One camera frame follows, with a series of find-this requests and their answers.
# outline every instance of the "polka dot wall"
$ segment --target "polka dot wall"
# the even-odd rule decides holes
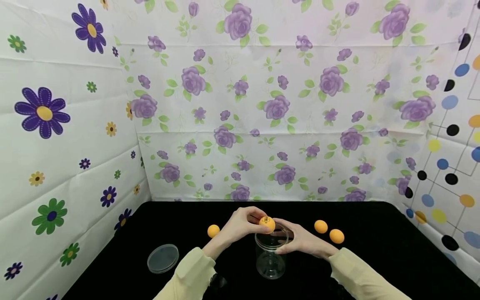
[[[416,174],[406,216],[480,285],[480,2],[459,39],[458,56]]]

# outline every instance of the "green flower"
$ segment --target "green flower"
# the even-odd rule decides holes
[[[63,225],[63,216],[67,214],[67,209],[63,208],[65,201],[61,200],[57,203],[57,199],[50,199],[48,206],[41,205],[38,212],[41,214],[32,221],[33,226],[38,226],[35,233],[42,234],[47,230],[47,234],[52,234],[55,231],[55,226]]]
[[[19,36],[10,35],[10,38],[7,38],[7,40],[10,42],[10,47],[14,48],[15,51],[25,53],[25,50],[27,50],[25,42]]]
[[[70,247],[63,251],[63,255],[60,258],[61,266],[70,265],[72,260],[77,258],[77,253],[80,251],[78,243],[70,244]]]
[[[87,90],[89,90],[91,93],[96,92],[96,84],[93,83],[93,81],[87,82]]]

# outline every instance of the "hand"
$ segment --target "hand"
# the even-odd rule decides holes
[[[276,223],[289,229],[293,233],[293,241],[278,248],[276,254],[287,254],[293,251],[300,251],[311,254],[318,258],[327,259],[338,252],[332,244],[314,236],[299,224],[294,224],[283,219],[274,218]]]

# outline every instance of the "purple rose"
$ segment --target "purple rose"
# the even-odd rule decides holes
[[[247,201],[250,197],[250,188],[244,185],[238,185],[233,192],[230,193],[230,199],[233,201]]]
[[[230,176],[233,178],[233,180],[235,181],[240,181],[241,180],[241,175],[240,173],[238,172],[233,172],[232,174],[230,174]]]
[[[238,80],[234,85],[233,88],[235,89],[236,95],[244,95],[247,93],[248,89],[248,82],[243,80]]]
[[[317,157],[317,153],[320,152],[320,147],[311,145],[307,148],[307,157]]]
[[[203,49],[198,49],[193,53],[194,61],[201,61],[204,57],[205,57],[205,51]]]
[[[353,115],[352,115],[352,123],[355,123],[355,122],[358,122],[360,121],[361,118],[363,118],[363,116],[365,115],[365,113],[361,110],[359,111],[356,111]]]
[[[207,111],[202,108],[202,107],[199,107],[198,109],[196,109],[195,111],[193,111],[193,115],[198,119],[198,120],[201,120],[201,119],[205,119],[205,113]]]
[[[328,191],[328,188],[325,186],[321,186],[318,188],[318,193],[319,194],[325,194]]]
[[[157,36],[148,36],[147,45],[150,49],[153,49],[155,52],[162,52],[162,50],[165,50],[167,48],[165,44]]]
[[[220,120],[226,121],[230,117],[230,112],[228,110],[224,110],[220,113]]]
[[[415,171],[415,166],[417,165],[417,163],[415,162],[415,159],[411,158],[411,157],[407,157],[405,159],[405,162],[407,163],[408,165],[408,168],[412,171]]]
[[[385,80],[385,79],[382,79],[380,80],[379,82],[377,82],[377,84],[375,85],[375,95],[383,95],[385,94],[385,91],[387,90],[387,88],[390,87],[390,83]]]
[[[287,89],[287,84],[288,84],[288,80],[285,76],[283,75],[280,75],[278,78],[278,86],[282,89],[282,90],[286,90]]]
[[[340,50],[338,56],[336,57],[337,61],[344,61],[352,55],[352,51],[348,48]]]
[[[195,150],[197,149],[197,145],[194,143],[186,143],[185,146],[183,146],[183,149],[185,149],[185,153],[188,155],[195,154]]]
[[[173,164],[166,164],[163,170],[160,171],[160,178],[165,179],[167,183],[177,181],[180,178],[179,167]]]
[[[278,152],[276,156],[278,156],[278,158],[280,158],[281,161],[288,160],[288,154],[286,154],[285,152]]]
[[[285,116],[290,106],[284,95],[278,95],[274,100],[268,100],[264,105],[264,112],[267,119],[278,120]]]
[[[368,163],[363,163],[361,165],[359,165],[359,173],[360,174],[370,174],[370,172],[372,171],[372,166]]]
[[[358,133],[358,131],[351,127],[344,132],[342,132],[342,136],[340,137],[340,142],[342,147],[345,150],[356,150],[358,146],[363,144],[363,136]]]
[[[260,135],[260,131],[256,128],[253,128],[252,130],[250,130],[250,134],[253,136],[253,137],[257,137]]]
[[[435,106],[429,96],[407,101],[399,109],[402,112],[401,119],[412,122],[423,121],[433,113]]]
[[[237,137],[228,131],[225,126],[220,126],[214,130],[216,143],[221,147],[231,148],[237,142]]]
[[[190,16],[194,17],[198,14],[198,4],[195,3],[195,2],[191,2],[189,5],[188,5],[188,12],[190,14]]]
[[[358,184],[359,180],[360,180],[360,178],[358,178],[357,176],[350,177],[350,182],[353,183],[353,184]]]
[[[155,115],[157,101],[149,94],[143,94],[140,99],[130,103],[130,109],[135,112],[137,118],[151,118]]]
[[[232,13],[225,18],[223,30],[230,34],[232,40],[242,38],[250,32],[252,10],[241,3],[232,8]]]
[[[159,150],[156,153],[161,159],[168,159],[168,154],[165,151]]]
[[[300,51],[303,52],[306,52],[308,49],[313,47],[307,36],[297,36],[297,42],[295,43],[295,46],[297,46],[297,49],[300,49]]]
[[[427,88],[429,88],[431,91],[436,89],[437,85],[440,83],[438,77],[435,75],[428,75],[425,81],[427,82]]]
[[[280,170],[275,172],[274,180],[278,184],[289,184],[295,179],[295,168],[289,165],[284,165]]]
[[[140,84],[146,88],[147,90],[150,88],[150,80],[148,79],[147,76],[145,75],[139,75],[138,76],[138,81],[140,82]]]
[[[320,76],[320,88],[325,94],[335,96],[337,92],[343,90],[343,78],[340,77],[340,70],[337,67],[324,69]]]
[[[243,160],[237,163],[237,167],[239,168],[240,171],[248,171],[250,170],[250,164],[246,161]]]
[[[401,35],[407,27],[410,8],[405,4],[397,4],[393,7],[388,16],[385,16],[380,22],[379,33],[384,34],[384,39],[388,40]]]
[[[354,189],[350,194],[345,195],[346,202],[362,202],[365,200],[367,192],[361,189]]]
[[[412,178],[410,175],[405,176],[404,178],[397,178],[395,185],[398,187],[398,193],[400,195],[405,195],[405,192],[407,191],[408,183],[410,182],[410,178]]]
[[[187,92],[198,96],[201,91],[205,90],[206,82],[200,76],[197,68],[189,67],[182,70],[183,74],[181,76],[183,87]]]
[[[382,128],[378,131],[378,134],[380,136],[387,136],[388,135],[388,129],[387,128]]]
[[[345,7],[345,15],[347,15],[348,17],[351,17],[359,11],[359,8],[360,8],[360,4],[356,2],[350,2]]]

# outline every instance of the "flower center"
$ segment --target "flower center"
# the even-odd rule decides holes
[[[88,30],[88,33],[89,33],[92,37],[96,37],[96,29],[95,29],[95,26],[93,26],[92,24],[88,24],[88,25],[87,25],[87,30]]]
[[[53,112],[46,106],[39,106],[36,109],[36,114],[43,121],[50,121],[53,118]]]

